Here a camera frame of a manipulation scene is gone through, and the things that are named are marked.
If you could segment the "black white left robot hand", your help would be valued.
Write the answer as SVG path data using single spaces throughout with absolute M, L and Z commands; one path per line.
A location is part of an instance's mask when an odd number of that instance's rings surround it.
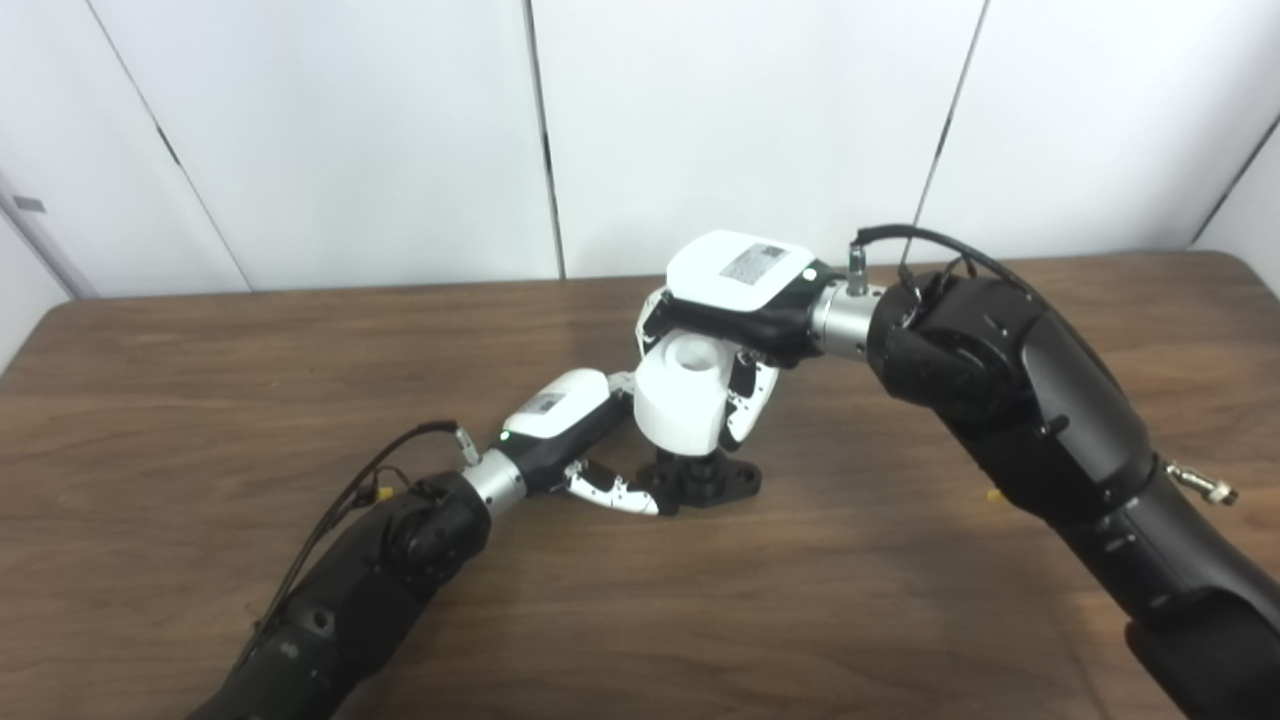
M 596 506 L 657 516 L 653 493 L 588 459 L 634 418 L 634 374 L 591 368 L 566 372 L 517 409 L 494 448 L 515 466 L 525 495 L 567 493 Z

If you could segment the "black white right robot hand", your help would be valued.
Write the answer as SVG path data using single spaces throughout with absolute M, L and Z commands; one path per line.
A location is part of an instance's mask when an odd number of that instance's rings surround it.
M 737 450 L 780 373 L 817 355 L 813 307 L 842 281 L 804 247 L 732 231 L 677 251 L 634 331 L 641 357 L 635 418 L 644 436 L 677 456 Z

